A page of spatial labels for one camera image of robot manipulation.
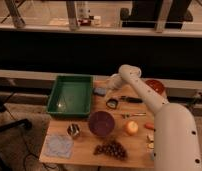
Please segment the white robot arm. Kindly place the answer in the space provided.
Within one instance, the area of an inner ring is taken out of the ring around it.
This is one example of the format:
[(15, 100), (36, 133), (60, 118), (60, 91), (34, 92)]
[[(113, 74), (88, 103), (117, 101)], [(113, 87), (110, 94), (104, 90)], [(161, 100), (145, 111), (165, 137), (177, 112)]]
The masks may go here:
[(181, 104), (171, 103), (141, 79), (136, 66), (121, 65), (111, 76), (110, 91), (129, 84), (154, 115), (154, 171), (202, 171), (195, 119)]

